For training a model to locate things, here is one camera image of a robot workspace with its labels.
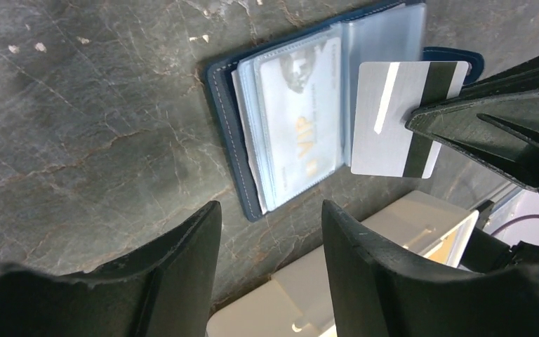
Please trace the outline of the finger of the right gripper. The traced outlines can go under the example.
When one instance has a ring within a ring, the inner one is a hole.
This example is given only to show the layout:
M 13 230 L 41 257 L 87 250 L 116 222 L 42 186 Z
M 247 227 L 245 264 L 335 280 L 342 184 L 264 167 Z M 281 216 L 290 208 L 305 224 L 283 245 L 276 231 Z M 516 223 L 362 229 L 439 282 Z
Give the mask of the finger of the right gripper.
M 460 98 L 470 100 L 532 90 L 539 90 L 539 56 L 464 88 Z
M 539 192 L 539 89 L 466 88 L 456 98 L 416 110 L 406 126 Z

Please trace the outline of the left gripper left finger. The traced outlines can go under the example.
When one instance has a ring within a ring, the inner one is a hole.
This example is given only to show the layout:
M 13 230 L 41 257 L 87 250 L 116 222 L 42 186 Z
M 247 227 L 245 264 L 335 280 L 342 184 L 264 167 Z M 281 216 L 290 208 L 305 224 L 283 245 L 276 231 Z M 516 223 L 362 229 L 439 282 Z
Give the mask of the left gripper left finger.
M 0 263 L 0 336 L 204 336 L 221 228 L 210 201 L 89 273 Z

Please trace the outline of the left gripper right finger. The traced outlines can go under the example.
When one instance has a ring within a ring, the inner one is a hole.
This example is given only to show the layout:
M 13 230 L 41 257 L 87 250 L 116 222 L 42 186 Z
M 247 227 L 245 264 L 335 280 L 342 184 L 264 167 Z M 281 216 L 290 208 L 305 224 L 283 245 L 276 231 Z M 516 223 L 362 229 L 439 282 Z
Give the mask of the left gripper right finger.
M 362 224 L 336 203 L 322 205 L 324 244 L 333 218 Z M 387 332 L 377 336 L 539 336 L 539 263 L 479 274 L 392 253 L 380 261 Z M 373 336 L 355 323 L 344 336 Z

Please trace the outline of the white plastic tray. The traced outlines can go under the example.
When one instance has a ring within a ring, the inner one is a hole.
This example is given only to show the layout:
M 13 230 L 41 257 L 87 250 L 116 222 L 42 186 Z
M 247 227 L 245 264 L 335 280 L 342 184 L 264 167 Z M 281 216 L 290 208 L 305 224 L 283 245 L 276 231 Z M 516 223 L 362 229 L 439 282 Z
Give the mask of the white plastic tray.
M 344 336 L 387 332 L 380 261 L 392 253 L 458 267 L 479 212 L 412 191 L 363 221 L 336 217 L 323 246 L 217 311 L 208 336 Z

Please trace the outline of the navy blue card holder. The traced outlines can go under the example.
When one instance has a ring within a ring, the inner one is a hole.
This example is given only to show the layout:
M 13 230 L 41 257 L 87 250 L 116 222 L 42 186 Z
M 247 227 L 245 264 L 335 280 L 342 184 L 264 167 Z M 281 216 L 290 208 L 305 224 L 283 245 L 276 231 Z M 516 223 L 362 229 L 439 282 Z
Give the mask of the navy blue card holder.
M 249 221 L 344 166 L 363 176 L 432 175 L 441 145 L 406 122 L 473 84 L 484 58 L 424 46 L 426 16 L 424 1 L 380 1 L 208 65 Z

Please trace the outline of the silver VIP credit card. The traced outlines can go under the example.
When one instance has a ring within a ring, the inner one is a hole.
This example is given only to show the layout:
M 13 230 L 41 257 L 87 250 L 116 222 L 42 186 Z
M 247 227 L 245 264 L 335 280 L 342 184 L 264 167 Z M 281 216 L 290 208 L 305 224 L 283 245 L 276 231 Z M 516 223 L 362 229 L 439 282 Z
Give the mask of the silver VIP credit card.
M 256 65 L 268 167 L 262 181 L 273 211 L 341 164 L 341 38 L 283 49 Z

